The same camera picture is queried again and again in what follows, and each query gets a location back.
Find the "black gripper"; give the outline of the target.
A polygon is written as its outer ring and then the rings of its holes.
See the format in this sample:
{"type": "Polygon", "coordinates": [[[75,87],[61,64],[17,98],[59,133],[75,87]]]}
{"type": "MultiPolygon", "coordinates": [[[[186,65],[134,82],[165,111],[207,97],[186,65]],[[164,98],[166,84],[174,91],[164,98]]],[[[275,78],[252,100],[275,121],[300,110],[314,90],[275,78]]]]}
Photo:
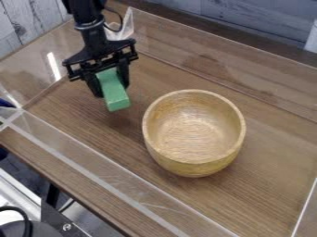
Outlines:
{"type": "Polygon", "coordinates": [[[136,44],[137,40],[133,38],[108,41],[100,52],[93,52],[85,46],[77,54],[62,62],[62,66],[67,69],[70,81],[83,80],[93,91],[93,95],[102,98],[102,86],[96,74],[117,68],[121,83],[128,88],[130,85],[129,65],[140,58],[136,44]]]}

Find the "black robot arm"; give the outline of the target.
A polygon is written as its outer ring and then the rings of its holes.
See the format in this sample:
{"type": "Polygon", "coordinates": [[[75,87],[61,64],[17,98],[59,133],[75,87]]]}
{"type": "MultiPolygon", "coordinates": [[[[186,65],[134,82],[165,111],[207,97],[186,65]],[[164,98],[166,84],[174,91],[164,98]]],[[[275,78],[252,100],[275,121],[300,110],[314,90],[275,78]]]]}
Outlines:
{"type": "Polygon", "coordinates": [[[130,85],[129,65],[140,58],[133,38],[112,40],[108,37],[106,9],[124,19],[122,15],[108,7],[109,0],[62,0],[67,13],[74,16],[75,29],[81,32],[85,46],[78,53],[63,60],[70,81],[83,80],[96,97],[102,98],[102,82],[97,74],[116,69],[124,87],[130,85]]]}

